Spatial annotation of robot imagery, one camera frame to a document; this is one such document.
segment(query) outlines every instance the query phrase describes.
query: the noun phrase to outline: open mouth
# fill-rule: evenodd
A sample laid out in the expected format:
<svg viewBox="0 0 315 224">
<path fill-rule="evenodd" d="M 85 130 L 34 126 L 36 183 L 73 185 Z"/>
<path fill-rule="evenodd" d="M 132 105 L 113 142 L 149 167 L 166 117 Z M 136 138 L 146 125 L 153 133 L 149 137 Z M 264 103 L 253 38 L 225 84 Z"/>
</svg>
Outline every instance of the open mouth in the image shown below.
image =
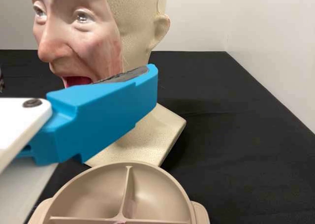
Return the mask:
<svg viewBox="0 0 315 224">
<path fill-rule="evenodd" d="M 85 76 L 68 76 L 62 77 L 63 83 L 66 88 L 75 86 L 75 85 L 87 85 L 92 83 L 92 79 Z"/>
</svg>

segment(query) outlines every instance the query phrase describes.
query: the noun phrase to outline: black cloth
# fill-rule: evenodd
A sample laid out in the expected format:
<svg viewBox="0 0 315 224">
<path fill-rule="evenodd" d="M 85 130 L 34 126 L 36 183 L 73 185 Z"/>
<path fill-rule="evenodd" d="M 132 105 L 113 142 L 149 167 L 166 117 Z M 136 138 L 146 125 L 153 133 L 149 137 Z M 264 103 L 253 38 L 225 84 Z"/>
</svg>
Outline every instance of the black cloth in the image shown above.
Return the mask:
<svg viewBox="0 0 315 224">
<path fill-rule="evenodd" d="M 154 52 L 158 102 L 187 120 L 162 165 L 212 224 L 315 223 L 315 136 L 225 52 Z M 62 88 L 35 51 L 0 51 L 2 96 Z M 62 163 L 38 202 L 88 167 Z"/>
</svg>

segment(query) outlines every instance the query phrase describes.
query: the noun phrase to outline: speckled beige base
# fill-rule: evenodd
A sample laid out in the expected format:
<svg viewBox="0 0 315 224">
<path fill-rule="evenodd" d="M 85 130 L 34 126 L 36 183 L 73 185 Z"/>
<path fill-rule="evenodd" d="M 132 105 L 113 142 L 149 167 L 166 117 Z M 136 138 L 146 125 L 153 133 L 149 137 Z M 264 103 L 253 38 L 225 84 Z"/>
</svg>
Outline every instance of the speckled beige base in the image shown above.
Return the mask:
<svg viewBox="0 0 315 224">
<path fill-rule="evenodd" d="M 88 160 L 88 166 L 111 162 L 142 161 L 160 166 L 182 133 L 186 121 L 157 104 L 136 127 Z"/>
</svg>

